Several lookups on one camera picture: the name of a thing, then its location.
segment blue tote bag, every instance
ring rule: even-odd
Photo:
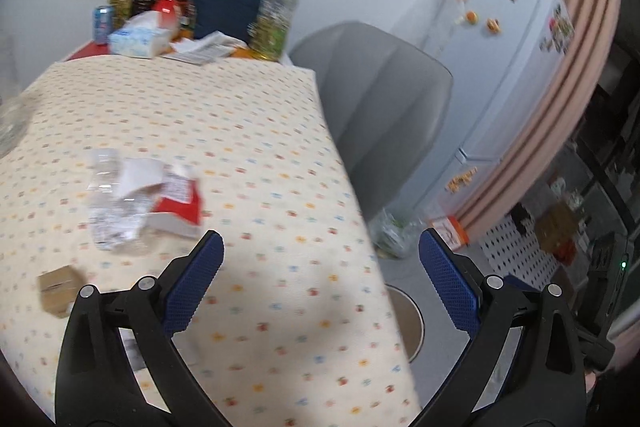
[[[255,21],[260,0],[195,0],[196,27],[201,39],[215,31],[249,42],[249,26]]]

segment screw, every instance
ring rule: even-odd
[[[90,284],[86,285],[86,286],[82,286],[82,288],[80,288],[80,296],[81,297],[90,297],[91,295],[94,294],[94,287],[91,286]]]
[[[502,282],[502,277],[498,277],[497,275],[490,275],[489,277],[487,277],[486,283],[494,290],[499,290],[504,285],[504,282]]]
[[[150,290],[156,285],[156,280],[153,277],[143,277],[138,281],[138,288],[141,290]]]
[[[546,289],[549,290],[549,293],[554,297],[559,297],[562,295],[562,288],[557,284],[550,284]]]

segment blue gripper pad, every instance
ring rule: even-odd
[[[171,338],[177,331],[184,331],[200,301],[224,259],[225,246],[217,233],[212,233],[199,250],[193,254],[189,265],[166,296],[162,328]]]
[[[420,261],[455,327],[466,331],[473,338],[480,327],[478,298],[450,260],[449,255],[454,254],[431,233],[430,230],[425,230],[420,236]]]

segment plastic bottle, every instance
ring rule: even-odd
[[[279,60],[298,0],[261,0],[249,47],[257,58]]]

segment white label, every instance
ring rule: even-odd
[[[191,203],[191,185],[190,179],[169,173],[166,175],[162,183],[162,191],[160,195],[169,200],[178,201],[178,203]]]

